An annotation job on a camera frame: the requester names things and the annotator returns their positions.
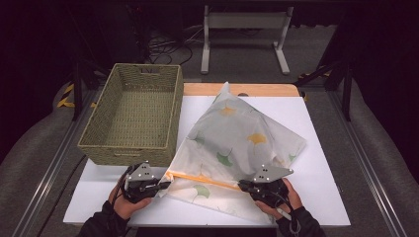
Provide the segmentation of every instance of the green leaf print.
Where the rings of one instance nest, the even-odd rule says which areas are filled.
[[[210,190],[207,189],[207,187],[202,186],[202,185],[195,185],[194,189],[197,190],[197,195],[194,197],[194,199],[192,199],[192,202],[194,202],[195,198],[198,197],[198,196],[203,196],[205,198],[210,197]]]
[[[233,165],[233,163],[231,163],[228,160],[228,156],[231,154],[232,150],[233,150],[233,148],[231,148],[230,152],[226,156],[219,154],[219,152],[216,152],[216,159],[219,161],[219,163],[223,164],[224,166],[231,167]]]

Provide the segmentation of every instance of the basket handle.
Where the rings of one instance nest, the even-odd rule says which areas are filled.
[[[126,149],[124,149],[124,150],[122,150],[122,149],[118,150],[118,149],[115,149],[113,151],[114,151],[114,155],[115,156],[140,157],[141,154],[139,154],[138,152],[141,151],[141,150],[142,149],[135,149],[135,150],[126,150]]]

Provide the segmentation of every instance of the yellow object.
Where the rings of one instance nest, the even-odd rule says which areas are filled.
[[[184,175],[184,174],[179,174],[179,173],[167,172],[166,176],[168,178],[170,178],[170,176],[173,176],[173,177],[198,181],[198,182],[202,182],[202,183],[206,183],[206,184],[217,185],[217,186],[222,186],[222,187],[225,187],[225,188],[241,191],[240,188],[238,188],[237,186],[232,186],[232,185],[229,185],[229,184],[226,184],[226,183],[223,183],[223,182],[214,181],[214,180],[212,180],[208,177],[205,177],[203,175],[189,176],[189,175]]]

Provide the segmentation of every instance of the black sleeve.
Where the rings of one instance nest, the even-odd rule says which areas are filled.
[[[102,211],[96,212],[81,227],[78,237],[115,237],[123,236],[126,232],[128,220],[122,219],[117,215],[112,205],[105,201]]]
[[[321,229],[318,221],[312,217],[310,212],[308,212],[304,206],[296,209],[294,213],[301,227],[301,229],[298,232],[298,236],[300,237],[325,237],[326,236],[323,229]],[[280,228],[281,233],[285,237],[293,236],[293,234],[290,232],[289,220],[283,217],[277,220],[277,224],[278,224],[278,227]]]

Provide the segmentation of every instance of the yellow leaf print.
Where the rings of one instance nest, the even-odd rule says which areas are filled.
[[[251,140],[253,144],[257,145],[258,143],[265,143],[266,136],[262,133],[253,133],[247,137],[248,140]]]

